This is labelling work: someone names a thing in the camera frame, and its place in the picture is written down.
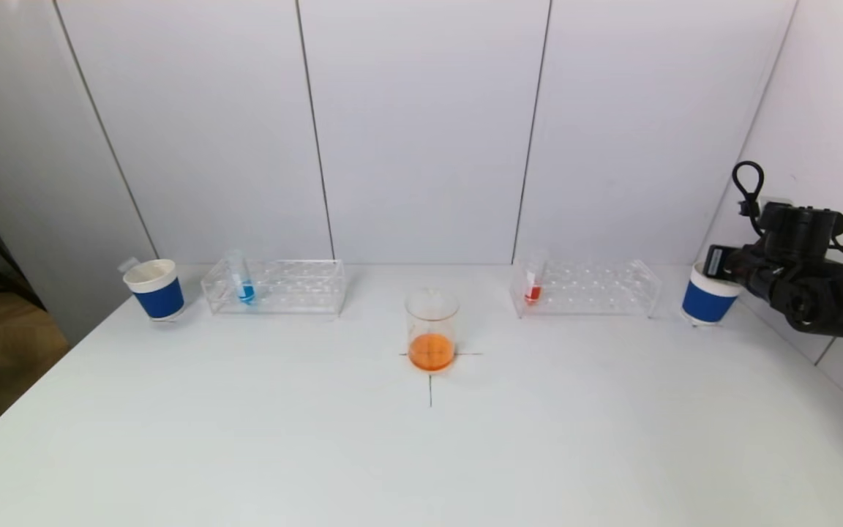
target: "orange liquid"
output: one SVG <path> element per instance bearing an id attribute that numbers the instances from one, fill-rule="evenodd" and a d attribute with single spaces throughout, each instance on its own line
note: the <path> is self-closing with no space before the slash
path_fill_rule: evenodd
<path id="1" fill-rule="evenodd" d="M 420 370 L 444 370 L 454 360 L 454 343 L 442 334 L 420 334 L 408 345 L 408 360 Z"/>

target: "glass beaker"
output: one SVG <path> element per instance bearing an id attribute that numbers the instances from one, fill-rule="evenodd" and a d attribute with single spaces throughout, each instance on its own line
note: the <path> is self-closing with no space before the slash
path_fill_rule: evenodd
<path id="1" fill-rule="evenodd" d="M 454 361 L 454 315 L 460 308 L 454 294 L 435 288 L 414 291 L 405 298 L 408 314 L 408 360 L 434 373 Z"/>

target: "paper cup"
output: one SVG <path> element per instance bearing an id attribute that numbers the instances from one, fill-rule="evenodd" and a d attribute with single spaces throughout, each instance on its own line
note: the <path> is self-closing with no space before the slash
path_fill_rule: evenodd
<path id="1" fill-rule="evenodd" d="M 685 291 L 682 311 L 693 324 L 717 324 L 727 314 L 743 288 L 740 284 L 705 276 L 705 263 L 692 266 L 689 289 Z"/>
<path id="2" fill-rule="evenodd" d="M 184 294 L 174 261 L 145 261 L 128 270 L 123 281 L 151 320 L 170 320 L 184 309 Z"/>

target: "white table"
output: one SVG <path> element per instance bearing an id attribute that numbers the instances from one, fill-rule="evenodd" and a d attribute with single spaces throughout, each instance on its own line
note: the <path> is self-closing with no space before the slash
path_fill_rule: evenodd
<path id="1" fill-rule="evenodd" d="M 509 267 L 351 266 L 338 320 L 153 324 L 131 299 L 0 418 L 1 526 L 841 525 L 843 393 L 736 304 L 723 327 L 519 320 Z M 461 301 L 405 350 L 404 293 Z"/>

